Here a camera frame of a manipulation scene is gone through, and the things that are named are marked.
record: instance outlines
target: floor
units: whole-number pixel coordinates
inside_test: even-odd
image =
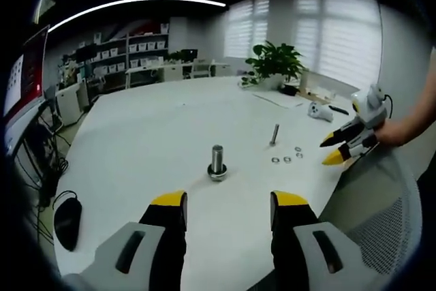
[[[59,134],[71,144],[86,116],[87,113],[84,113],[76,124],[64,127],[61,129]],[[59,152],[65,157],[68,153],[69,145],[62,138],[57,138],[57,145]],[[40,230],[48,231],[53,235],[53,209],[51,205],[40,213]],[[57,271],[55,249],[53,245],[43,236],[40,236],[40,246],[50,263],[53,265],[54,270]]]

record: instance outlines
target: metal rod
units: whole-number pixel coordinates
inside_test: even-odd
[[[223,147],[216,144],[212,147],[212,171],[220,173],[223,171]]]
[[[275,140],[277,139],[277,133],[279,133],[279,124],[276,124],[274,127],[274,133],[272,134],[272,139],[270,141],[270,146],[275,146]]]

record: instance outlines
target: round table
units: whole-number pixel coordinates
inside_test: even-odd
[[[188,193],[182,290],[246,290],[273,270],[270,192],[298,194],[319,215],[343,171],[321,164],[332,149],[319,144],[350,117],[333,112],[332,123],[312,119],[309,100],[242,90],[237,82],[165,82],[98,99],[74,138],[57,190],[74,190],[82,203],[75,251],[54,234],[62,275],[80,273],[98,245],[139,221],[152,199],[178,189]],[[206,173],[214,144],[223,146],[228,167],[220,183]]]

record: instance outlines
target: window blind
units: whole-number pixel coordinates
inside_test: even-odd
[[[230,7],[225,30],[225,57],[250,57],[253,46],[265,42],[268,10],[269,0],[248,0]]]
[[[377,82],[382,30],[376,0],[297,0],[294,44],[303,65],[359,89]]]

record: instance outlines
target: storage box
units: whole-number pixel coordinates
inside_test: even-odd
[[[156,49],[156,41],[147,42],[147,50],[154,50]]]
[[[147,43],[138,44],[139,51],[146,51],[147,50]]]
[[[157,49],[164,49],[165,48],[165,42],[164,41],[158,41],[157,42]]]
[[[125,70],[125,63],[118,63],[118,64],[116,65],[116,70],[117,70],[118,72]]]
[[[170,28],[170,25],[168,23],[162,23],[161,24],[161,34],[168,34],[169,28]]]
[[[129,45],[129,52],[138,52],[137,44]]]
[[[109,73],[115,73],[115,72],[116,72],[116,64],[109,66]]]
[[[101,44],[102,42],[102,34],[100,32],[94,33],[94,43]]]
[[[132,60],[130,61],[130,68],[135,68],[135,67],[137,67],[137,66],[138,66],[138,62],[139,62],[138,59],[132,59]]]

